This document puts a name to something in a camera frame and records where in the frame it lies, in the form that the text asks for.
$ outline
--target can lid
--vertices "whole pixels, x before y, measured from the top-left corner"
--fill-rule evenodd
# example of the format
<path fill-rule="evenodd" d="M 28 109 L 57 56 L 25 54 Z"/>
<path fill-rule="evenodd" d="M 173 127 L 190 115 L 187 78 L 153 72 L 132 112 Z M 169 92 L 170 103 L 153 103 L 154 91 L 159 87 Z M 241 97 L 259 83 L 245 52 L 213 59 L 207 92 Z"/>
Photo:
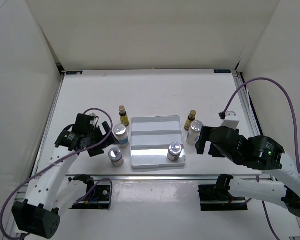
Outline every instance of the can lid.
<path fill-rule="evenodd" d="M 113 128 L 113 133 L 117 136 L 122 136 L 127 132 L 127 128 L 123 124 L 117 124 Z"/>
<path fill-rule="evenodd" d="M 119 107 L 119 112 L 121 113 L 121 114 L 124 114 L 125 112 L 126 112 L 126 109 L 125 109 L 125 106 L 120 106 Z"/>
<path fill-rule="evenodd" d="M 182 146 L 178 142 L 173 142 L 170 144 L 168 151 L 171 155 L 178 156 L 181 154 Z"/>
<path fill-rule="evenodd" d="M 197 112 L 195 110 L 191 110 L 189 116 L 194 118 L 196 116 Z"/>
<path fill-rule="evenodd" d="M 201 132 L 201 129 L 202 127 L 204 126 L 204 124 L 201 122 L 201 121 L 193 121 L 190 125 L 190 129 L 195 132 L 195 133 L 198 133 L 198 132 Z"/>
<path fill-rule="evenodd" d="M 122 152 L 118 148 L 111 148 L 108 156 L 112 162 L 118 162 L 122 159 Z"/>

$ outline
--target table surface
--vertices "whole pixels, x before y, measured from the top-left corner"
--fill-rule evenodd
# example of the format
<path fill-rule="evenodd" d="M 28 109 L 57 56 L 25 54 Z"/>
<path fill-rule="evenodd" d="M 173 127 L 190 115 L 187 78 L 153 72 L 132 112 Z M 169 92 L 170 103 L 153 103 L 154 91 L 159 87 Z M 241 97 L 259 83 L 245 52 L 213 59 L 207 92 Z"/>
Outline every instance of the table surface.
<path fill-rule="evenodd" d="M 66 75 L 55 106 L 43 146 L 38 169 L 48 165 L 54 142 L 62 129 L 74 123 L 76 115 L 89 108 L 107 111 L 114 124 L 120 122 L 120 105 L 129 118 L 172 116 L 185 123 L 190 110 L 207 126 L 219 126 L 218 113 L 223 111 L 236 86 L 232 74 L 215 74 L 213 70 L 118 70 L 84 71 Z M 240 117 L 240 133 L 252 133 L 245 119 L 240 99 L 236 96 L 230 111 Z M 107 120 L 103 114 L 100 123 Z M 125 163 L 112 166 L 107 154 L 89 158 L 82 153 L 69 170 L 69 175 L 135 176 L 138 180 L 113 181 L 110 210 L 69 210 L 61 218 L 52 239 L 131 239 L 131 240 L 259 240 L 274 239 L 266 221 L 261 201 L 252 200 L 248 211 L 200 211 L 198 185 L 214 184 L 219 174 L 259 174 L 240 167 L 225 158 L 212 158 L 206 146 L 204 155 L 184 139 L 186 163 L 174 169 L 133 170 L 130 149 L 123 151 Z M 146 176 L 206 176 L 206 180 L 142 180 Z M 29 192 L 35 185 L 29 184 Z M 281 240 L 300 237 L 297 219 L 287 210 L 267 203 L 272 226 Z M 41 239 L 29 236 L 27 239 Z"/>
<path fill-rule="evenodd" d="M 222 123 L 218 113 L 226 107 L 236 90 L 232 73 L 214 73 L 212 69 L 192 70 L 98 70 L 84 71 L 81 75 L 65 75 L 46 137 L 38 170 L 48 165 L 54 143 L 62 129 L 76 120 L 78 113 L 89 108 L 100 108 L 110 114 L 113 124 L 120 123 L 119 106 L 124 105 L 128 117 L 180 116 L 184 125 L 190 110 L 205 126 L 218 127 Z M 251 137 L 242 104 L 236 96 L 229 108 L 240 118 L 240 134 Z M 100 116 L 99 123 L 107 121 Z M 81 153 L 68 174 L 93 176 L 217 176 L 219 174 L 256 175 L 259 171 L 237 166 L 226 158 L 197 155 L 194 146 L 187 144 L 183 129 L 186 163 L 184 167 L 132 169 L 130 148 L 123 150 L 125 163 L 112 165 L 106 154 L 89 157 Z"/>

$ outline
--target white wall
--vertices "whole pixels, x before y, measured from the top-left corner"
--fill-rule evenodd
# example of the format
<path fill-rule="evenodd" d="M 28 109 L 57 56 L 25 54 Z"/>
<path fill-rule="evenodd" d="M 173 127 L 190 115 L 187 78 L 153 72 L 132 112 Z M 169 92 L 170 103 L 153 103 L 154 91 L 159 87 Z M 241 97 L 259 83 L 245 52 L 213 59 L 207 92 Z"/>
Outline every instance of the white wall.
<path fill-rule="evenodd" d="M 279 0 L 26 0 L 66 70 L 231 68 Z"/>
<path fill-rule="evenodd" d="M 300 0 L 280 1 L 243 74 L 245 80 L 273 78 L 287 90 L 296 112 L 300 152 Z M 295 158 L 292 117 L 282 92 L 267 82 L 251 83 L 248 90 L 264 134 Z"/>
<path fill-rule="evenodd" d="M 16 185 L 30 174 L 59 80 L 26 2 L 1 1 L 0 210 Z M 5 220 L 10 214 L 8 209 Z"/>

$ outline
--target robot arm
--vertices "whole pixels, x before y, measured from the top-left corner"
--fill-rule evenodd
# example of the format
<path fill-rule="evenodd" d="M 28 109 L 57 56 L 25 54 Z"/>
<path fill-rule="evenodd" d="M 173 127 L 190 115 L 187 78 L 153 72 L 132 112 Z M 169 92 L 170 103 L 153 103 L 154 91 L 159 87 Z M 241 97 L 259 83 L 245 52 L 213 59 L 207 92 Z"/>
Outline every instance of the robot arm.
<path fill-rule="evenodd" d="M 95 126 L 96 118 L 95 115 L 78 114 L 75 124 L 61 132 L 49 162 L 55 166 L 40 176 L 38 183 L 23 202 L 16 201 L 13 204 L 12 214 L 19 230 L 46 239 L 52 238 L 59 227 L 60 217 L 94 185 L 93 178 L 79 175 L 59 192 L 68 170 L 79 154 L 74 154 L 64 161 L 58 160 L 104 140 L 111 128 L 107 122 L 103 122 L 102 126 L 106 132 L 106 135 L 103 135 L 100 127 Z M 103 154 L 103 149 L 112 144 L 119 142 L 111 133 L 98 147 L 88 150 L 89 156 Z"/>
<path fill-rule="evenodd" d="M 239 135 L 238 130 L 226 126 L 204 127 L 195 145 L 197 154 L 204 153 L 208 141 L 221 156 L 236 165 L 262 171 L 282 182 L 274 188 L 272 182 L 249 182 L 221 175 L 216 188 L 221 186 L 221 190 L 227 190 L 234 197 L 249 197 L 277 204 L 300 217 L 300 174 L 295 162 L 280 144 L 266 136 L 246 139 Z"/>

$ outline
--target small brown bottle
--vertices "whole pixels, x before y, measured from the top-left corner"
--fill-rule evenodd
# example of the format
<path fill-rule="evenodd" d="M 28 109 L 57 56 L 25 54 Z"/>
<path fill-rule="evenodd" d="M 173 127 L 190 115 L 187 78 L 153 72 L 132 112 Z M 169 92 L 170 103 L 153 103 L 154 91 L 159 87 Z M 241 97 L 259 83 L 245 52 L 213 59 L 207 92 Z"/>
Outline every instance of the small brown bottle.
<path fill-rule="evenodd" d="M 191 110 L 190 114 L 185 122 L 184 129 L 189 131 L 191 123 L 196 119 L 197 112 L 195 110 Z"/>
<path fill-rule="evenodd" d="M 125 106 L 119 107 L 120 121 L 124 126 L 129 126 L 129 119 L 125 109 Z"/>

